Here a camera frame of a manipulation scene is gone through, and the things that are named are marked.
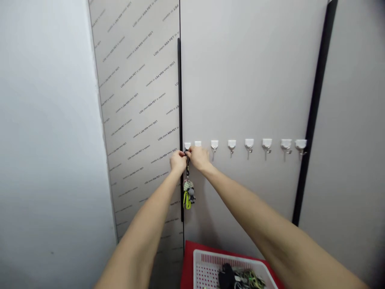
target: plush keychain charm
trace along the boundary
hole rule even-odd
[[[194,191],[194,184],[192,181],[188,179],[188,176],[190,175],[190,172],[188,170],[188,165],[190,164],[190,159],[187,158],[187,167],[186,167],[186,176],[187,180],[183,181],[183,207],[187,210],[191,209],[191,204],[195,203],[195,191]]]

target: wall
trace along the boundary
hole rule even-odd
[[[179,149],[176,0],[91,1],[91,22],[118,240]],[[150,287],[179,287],[183,223],[172,197]]]
[[[184,142],[219,140],[214,165],[291,219],[300,169],[282,138],[305,137],[327,1],[182,1]],[[245,138],[255,139],[247,160]],[[272,153],[261,147],[273,138]],[[232,158],[227,140],[237,140]],[[192,169],[185,238],[261,257],[213,187]]]
[[[384,1],[338,2],[300,217],[373,287],[385,258],[384,39]]]
[[[0,287],[91,288],[116,245],[86,1],[2,1]]]

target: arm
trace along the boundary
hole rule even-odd
[[[186,169],[184,153],[175,152],[170,165],[170,174],[135,215],[95,289],[148,287],[171,197]]]
[[[305,232],[244,186],[218,171],[209,153],[191,147],[187,156],[207,178],[287,288],[368,288]]]

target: white hook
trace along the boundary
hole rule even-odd
[[[188,151],[188,149],[191,147],[191,143],[190,142],[185,142],[184,143],[184,148],[185,148],[185,150],[187,150]]]
[[[247,147],[249,153],[253,152],[253,145],[254,145],[254,139],[253,138],[245,139],[245,147]]]
[[[218,148],[218,141],[217,140],[211,141],[211,148],[214,150],[214,152],[217,151],[217,148]]]
[[[304,156],[307,154],[307,152],[304,152],[304,149],[306,148],[307,140],[296,140],[296,149],[300,153],[301,156]]]
[[[230,155],[230,157],[233,156],[233,153],[234,153],[234,149],[235,149],[236,143],[237,143],[236,140],[229,140],[229,141],[227,142],[227,145],[229,146],[229,149],[231,150],[231,155]]]
[[[286,161],[286,155],[290,155],[293,151],[290,149],[292,145],[291,139],[281,139],[281,148],[284,151],[284,161]]]
[[[273,144],[272,138],[263,138],[262,139],[262,148],[265,151],[265,160],[267,160],[267,154],[272,152],[272,150],[270,149],[272,144]]]

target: plastic basket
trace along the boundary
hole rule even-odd
[[[232,267],[252,269],[265,281],[266,288],[278,289],[268,268],[260,261],[194,250],[194,289],[217,289],[218,273],[222,265],[229,263]]]

